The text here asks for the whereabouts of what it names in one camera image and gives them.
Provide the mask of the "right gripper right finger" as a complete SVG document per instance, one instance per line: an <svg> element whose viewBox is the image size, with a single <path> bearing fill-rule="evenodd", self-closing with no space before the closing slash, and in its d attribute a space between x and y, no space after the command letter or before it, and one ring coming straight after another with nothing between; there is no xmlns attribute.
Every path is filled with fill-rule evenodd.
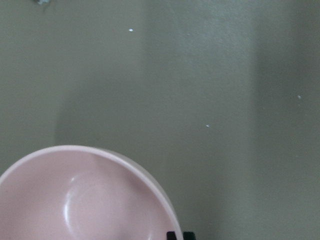
<svg viewBox="0 0 320 240"><path fill-rule="evenodd" d="M192 231L184 231L183 232L184 240L195 240L195 233Z"/></svg>

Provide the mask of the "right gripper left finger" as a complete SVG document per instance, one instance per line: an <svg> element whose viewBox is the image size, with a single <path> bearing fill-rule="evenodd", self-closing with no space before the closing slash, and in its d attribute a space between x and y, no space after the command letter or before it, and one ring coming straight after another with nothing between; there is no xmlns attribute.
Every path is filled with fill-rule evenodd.
<svg viewBox="0 0 320 240"><path fill-rule="evenodd" d="M168 231L166 233L166 239L167 240L177 240L176 233L174 231Z"/></svg>

